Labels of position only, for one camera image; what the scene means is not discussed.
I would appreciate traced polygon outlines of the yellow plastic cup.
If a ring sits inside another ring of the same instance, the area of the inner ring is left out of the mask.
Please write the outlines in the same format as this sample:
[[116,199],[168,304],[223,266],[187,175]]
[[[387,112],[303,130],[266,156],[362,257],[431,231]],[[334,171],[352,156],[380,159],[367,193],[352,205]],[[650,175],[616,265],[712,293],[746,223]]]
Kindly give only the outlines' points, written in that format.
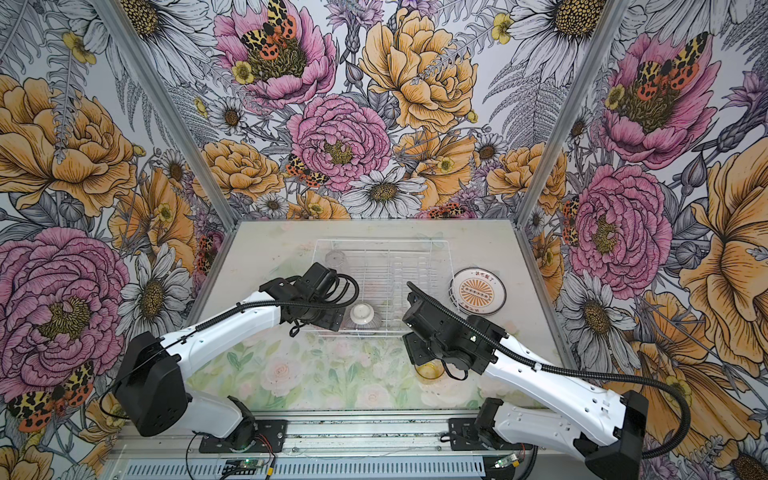
[[432,383],[439,380],[445,374],[445,368],[440,360],[431,360],[423,365],[414,367],[416,375],[421,382]]

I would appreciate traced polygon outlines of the orange sunburst plate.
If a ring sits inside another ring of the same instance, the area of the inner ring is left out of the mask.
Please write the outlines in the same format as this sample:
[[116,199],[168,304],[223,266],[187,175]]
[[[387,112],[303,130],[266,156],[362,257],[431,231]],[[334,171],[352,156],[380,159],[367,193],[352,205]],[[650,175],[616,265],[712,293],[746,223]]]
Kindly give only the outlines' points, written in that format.
[[449,298],[462,312],[493,315],[507,300],[507,290],[501,279],[489,270],[469,267],[456,272],[449,286]]

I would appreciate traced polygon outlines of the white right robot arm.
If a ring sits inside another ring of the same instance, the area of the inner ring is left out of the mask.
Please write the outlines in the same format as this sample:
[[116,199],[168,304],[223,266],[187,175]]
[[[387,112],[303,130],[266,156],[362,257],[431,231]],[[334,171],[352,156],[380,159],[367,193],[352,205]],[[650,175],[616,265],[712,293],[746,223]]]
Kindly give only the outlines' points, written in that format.
[[499,398],[484,400],[473,423],[456,437],[489,450],[539,447],[584,462],[601,479],[636,479],[642,463],[647,400],[588,383],[579,375],[554,373],[553,364],[532,353],[484,317],[459,316],[416,286],[403,315],[403,337],[411,363],[442,363],[499,381],[542,404],[527,409]]

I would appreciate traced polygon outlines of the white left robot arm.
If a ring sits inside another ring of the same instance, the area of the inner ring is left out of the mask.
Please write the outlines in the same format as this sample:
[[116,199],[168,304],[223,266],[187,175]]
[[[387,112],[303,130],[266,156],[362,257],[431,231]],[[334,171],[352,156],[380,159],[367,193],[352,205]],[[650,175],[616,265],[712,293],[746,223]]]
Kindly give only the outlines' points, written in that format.
[[187,388],[209,361],[262,331],[306,326],[336,332],[360,294],[358,282],[320,263],[302,275],[275,278],[229,309],[195,325],[156,336],[144,332],[128,345],[110,390],[143,437],[188,429],[243,451],[257,439],[256,421],[239,399]]

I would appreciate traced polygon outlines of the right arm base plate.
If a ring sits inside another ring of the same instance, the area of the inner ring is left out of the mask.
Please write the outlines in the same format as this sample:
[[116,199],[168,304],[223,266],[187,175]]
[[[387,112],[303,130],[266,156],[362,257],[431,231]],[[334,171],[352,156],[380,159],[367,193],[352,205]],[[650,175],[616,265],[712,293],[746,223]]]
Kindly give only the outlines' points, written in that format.
[[530,445],[509,443],[491,429],[479,430],[474,418],[453,417],[448,419],[447,432],[440,441],[447,443],[452,451],[520,451]]

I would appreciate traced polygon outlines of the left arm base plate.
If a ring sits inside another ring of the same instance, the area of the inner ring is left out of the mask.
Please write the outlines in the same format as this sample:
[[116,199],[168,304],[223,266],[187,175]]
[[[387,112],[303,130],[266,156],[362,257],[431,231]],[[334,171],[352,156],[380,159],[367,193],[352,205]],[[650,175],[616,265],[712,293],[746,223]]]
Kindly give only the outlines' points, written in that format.
[[202,454],[280,453],[287,427],[286,420],[245,419],[225,438],[204,435],[198,451]]

